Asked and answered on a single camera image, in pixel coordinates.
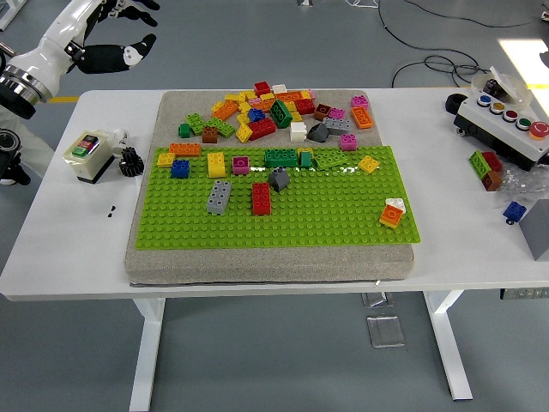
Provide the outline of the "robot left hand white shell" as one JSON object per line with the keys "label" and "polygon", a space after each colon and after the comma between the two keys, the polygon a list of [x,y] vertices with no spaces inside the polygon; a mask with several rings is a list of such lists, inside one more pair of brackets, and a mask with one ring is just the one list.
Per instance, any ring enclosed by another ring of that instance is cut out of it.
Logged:
{"label": "robot left hand white shell", "polygon": [[76,67],[85,74],[127,71],[150,52],[156,37],[146,35],[131,45],[86,45],[94,26],[108,18],[143,21],[155,27],[150,12],[160,9],[155,1],[71,1],[31,51],[12,57],[5,65],[3,79],[26,83],[43,95],[53,96],[60,77]]}

